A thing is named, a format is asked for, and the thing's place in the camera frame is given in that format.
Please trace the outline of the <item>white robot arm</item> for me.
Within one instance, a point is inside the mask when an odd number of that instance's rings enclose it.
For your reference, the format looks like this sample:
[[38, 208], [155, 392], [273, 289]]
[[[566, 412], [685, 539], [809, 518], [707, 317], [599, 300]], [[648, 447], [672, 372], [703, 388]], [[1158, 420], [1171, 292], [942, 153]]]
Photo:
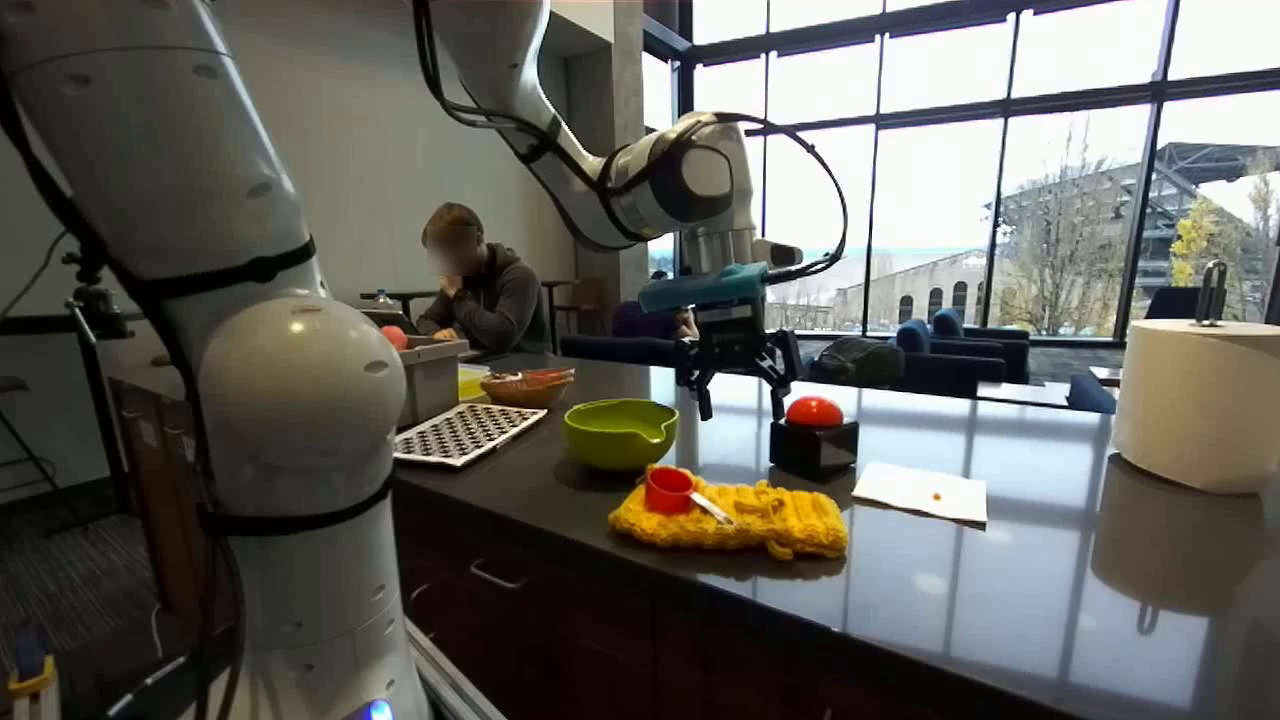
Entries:
[[[546, 0], [410, 0], [410, 33], [436, 105], [494, 131], [575, 241], [703, 241], [652, 308], [714, 313], [794, 275], [751, 229], [745, 113], [597, 157], [541, 84]], [[187, 720], [431, 720], [393, 534], [403, 362], [325, 289], [207, 0], [0, 0], [0, 43], [33, 190], [187, 385], [200, 521], [241, 581], [241, 648], [196, 673]]]

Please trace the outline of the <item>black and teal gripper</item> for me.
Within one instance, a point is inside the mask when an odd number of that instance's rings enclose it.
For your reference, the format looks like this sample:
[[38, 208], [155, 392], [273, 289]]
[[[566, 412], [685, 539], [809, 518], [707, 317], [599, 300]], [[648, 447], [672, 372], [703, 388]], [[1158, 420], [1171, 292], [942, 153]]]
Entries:
[[640, 308], [674, 324], [674, 367], [701, 420], [711, 420], [707, 382], [748, 372], [767, 382], [773, 420], [791, 392], [791, 337], [765, 329], [765, 263], [729, 263], [701, 275], [652, 281]]

